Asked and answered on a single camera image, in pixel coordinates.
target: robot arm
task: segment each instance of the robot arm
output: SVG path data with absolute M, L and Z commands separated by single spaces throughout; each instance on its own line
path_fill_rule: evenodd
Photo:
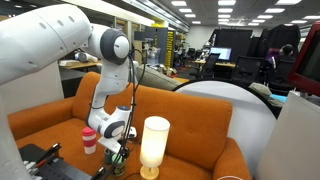
M 87 124 L 105 136 L 105 146 L 119 149 L 130 110 L 118 107 L 110 116 L 105 97 L 123 91 L 128 80 L 129 41 L 119 31 L 90 24 L 72 5 L 36 9 L 0 22 L 0 85 L 37 72 L 77 48 L 102 59 L 101 79 L 96 86 Z M 30 179 L 10 132 L 0 102 L 0 172 L 4 179 Z

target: couch cushion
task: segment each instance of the couch cushion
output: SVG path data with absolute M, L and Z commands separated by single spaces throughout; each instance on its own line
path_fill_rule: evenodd
M 85 119 L 99 74 L 87 73 L 75 97 L 73 115 Z M 132 86 L 110 96 L 105 109 L 130 106 Z M 140 86 L 136 93 L 133 126 L 142 134 L 147 117 L 161 116 L 170 123 L 167 153 L 212 171 L 227 139 L 232 105 L 229 101 L 197 97 Z
M 104 148 L 97 144 L 95 153 L 87 155 L 84 153 L 83 143 L 81 138 L 81 130 L 85 127 L 85 123 L 80 119 L 71 119 L 50 128 L 44 129 L 32 135 L 21 138 L 17 141 L 18 147 L 27 144 L 35 144 L 42 149 L 48 149 L 56 142 L 60 142 L 62 148 L 60 149 L 60 156 L 70 165 L 93 175 L 99 167 L 104 164 Z M 121 176 L 126 176 L 139 173 L 141 163 L 139 161 L 140 145 L 133 145 L 128 143 L 128 147 L 133 151 L 126 163 L 126 173 Z M 211 172 L 203 168 L 177 159 L 170 155 L 165 155 L 163 163 L 160 166 L 161 179 L 211 179 Z

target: ceiling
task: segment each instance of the ceiling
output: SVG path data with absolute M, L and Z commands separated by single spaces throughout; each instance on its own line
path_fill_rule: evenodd
M 171 4 L 171 0 L 150 0 L 153 3 L 162 4 L 169 10 L 178 15 L 181 19 L 192 26 L 192 21 L 201 21 L 201 25 L 218 26 L 218 0 L 185 0 L 187 6 L 196 15 L 195 18 L 186 18 L 185 13 L 179 11 L 180 8 Z M 266 19 L 264 23 L 260 23 L 258 27 L 272 28 L 279 24 L 288 24 L 292 20 L 302 20 L 305 16 L 320 15 L 320 1 L 319 0 L 302 0 L 296 5 L 275 5 L 278 0 L 236 0 L 234 6 L 224 6 L 225 8 L 233 8 L 229 23 L 244 24 L 252 22 L 257 19 L 259 15 L 273 15 L 272 19 Z M 264 13 L 268 8 L 284 8 L 285 11 L 278 14 Z M 308 20 L 305 24 L 298 24 L 305 26 L 312 24 L 315 20 Z

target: couch armrest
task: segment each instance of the couch armrest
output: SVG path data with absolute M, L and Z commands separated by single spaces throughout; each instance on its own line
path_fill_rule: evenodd
M 8 115 L 15 140 L 71 119 L 74 97 L 28 108 Z
M 236 176 L 243 180 L 251 179 L 241 150 L 236 141 L 231 138 L 227 139 L 224 151 L 216 162 L 212 180 L 217 180 L 224 176 Z

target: lamp base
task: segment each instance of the lamp base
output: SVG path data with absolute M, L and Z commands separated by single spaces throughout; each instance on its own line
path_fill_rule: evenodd
M 140 168 L 140 177 L 142 180 L 156 180 L 159 177 L 159 168 L 148 168 L 142 166 Z

